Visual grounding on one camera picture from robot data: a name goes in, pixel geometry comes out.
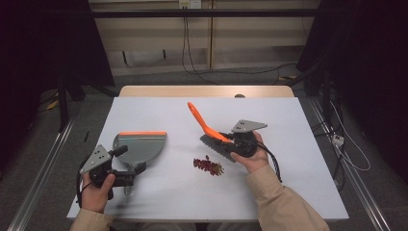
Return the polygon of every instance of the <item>gray floor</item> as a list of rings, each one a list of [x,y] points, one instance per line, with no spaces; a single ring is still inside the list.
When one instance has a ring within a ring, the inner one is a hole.
[[[265,70],[267,68],[241,68],[238,71]],[[280,76],[297,74],[292,68],[283,68]],[[276,72],[267,72],[257,75],[244,75],[233,73],[206,74],[202,77],[222,85],[271,85],[276,80]],[[125,85],[206,85],[205,81],[185,72],[162,74],[143,74],[116,78],[116,90]],[[27,223],[26,230],[67,230],[71,220],[66,219],[66,214],[75,195],[76,171],[81,161],[96,146],[99,133],[113,99],[90,88],[84,88],[87,97],[84,102],[69,102],[72,113],[80,108],[79,115],[74,122],[69,137],[62,152],[54,165],[47,184],[38,200],[37,206]],[[293,88],[299,98],[306,117],[311,126],[319,123],[310,100],[305,96],[302,86]],[[51,146],[57,137],[59,129],[58,108],[38,113],[33,127],[21,146],[17,158],[4,172],[0,181],[0,230],[6,230],[32,182],[38,174]],[[360,175],[372,193],[385,215],[392,230],[408,230],[408,187],[384,163],[375,145],[366,140],[359,125],[353,116],[343,106],[344,126],[350,136],[365,151],[371,163],[371,170],[360,171]],[[317,142],[322,155],[330,169],[334,171],[336,156],[325,136],[317,137]],[[357,166],[364,167],[365,159],[349,140],[345,141],[346,150]],[[340,171],[337,179],[343,181]],[[332,230],[375,230],[370,217],[360,198],[352,187],[349,179],[345,178],[345,185],[340,191],[344,205],[350,219],[329,222]],[[128,230],[131,225],[116,223],[121,230]]]

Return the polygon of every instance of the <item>sleeve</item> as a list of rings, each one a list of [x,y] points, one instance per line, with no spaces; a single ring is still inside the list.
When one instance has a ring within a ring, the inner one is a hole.
[[[114,217],[99,214],[93,211],[81,209],[71,225],[71,231],[109,231]]]
[[[262,230],[329,230],[312,206],[279,182],[270,166],[250,174],[247,183],[258,204]]]

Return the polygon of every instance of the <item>table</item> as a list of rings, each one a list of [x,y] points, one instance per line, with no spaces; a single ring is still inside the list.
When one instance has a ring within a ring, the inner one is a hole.
[[[161,97],[152,97],[155,90]],[[262,97],[260,92],[271,97]],[[237,93],[255,98],[233,98]],[[198,97],[185,97],[187,94]],[[98,143],[111,148],[115,135],[125,130],[165,130],[168,137],[162,153],[136,179],[131,196],[115,188],[107,214],[127,221],[257,219],[256,204],[245,182],[246,169],[199,140],[203,132],[187,107],[189,101],[209,126],[221,132],[229,132],[241,118],[267,123],[268,128],[260,133],[279,162],[284,185],[302,195],[326,220],[348,218],[297,98],[287,87],[265,86],[125,87],[114,101]],[[221,176],[193,167],[194,158],[206,155],[222,164]],[[113,167],[125,169],[118,160]],[[75,200],[68,218],[75,218],[79,211]]]

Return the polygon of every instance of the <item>gray plastic part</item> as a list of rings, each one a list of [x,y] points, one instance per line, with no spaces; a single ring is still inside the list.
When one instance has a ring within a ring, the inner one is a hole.
[[[79,171],[81,174],[90,171],[105,162],[108,162],[112,159],[111,155],[101,144],[97,145],[96,148],[90,154],[88,160],[85,162],[84,166]]]
[[[131,166],[136,166],[155,158],[165,146],[166,137],[167,134],[118,134],[114,140],[114,149],[127,145],[128,151],[117,158]]]
[[[241,119],[238,123],[231,129],[233,133],[246,133],[252,132],[257,129],[268,127],[265,123],[254,122],[250,120]]]

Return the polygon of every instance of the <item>white tabletop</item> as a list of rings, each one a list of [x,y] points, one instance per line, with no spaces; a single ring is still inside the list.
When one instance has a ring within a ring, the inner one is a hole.
[[[106,214],[129,221],[257,219],[245,168],[201,142],[203,131],[187,106],[189,101],[219,132],[230,132],[240,119],[266,123],[268,127],[259,133],[278,160],[283,184],[324,219],[348,218],[297,98],[116,98],[98,143],[112,149],[116,134],[122,131],[167,131],[167,140],[159,156],[136,179],[130,196],[123,194],[123,188],[115,188]],[[193,167],[194,158],[202,160],[206,155],[222,164],[222,175]],[[125,169],[117,159],[113,167]],[[79,211],[75,201],[68,218],[75,218]]]

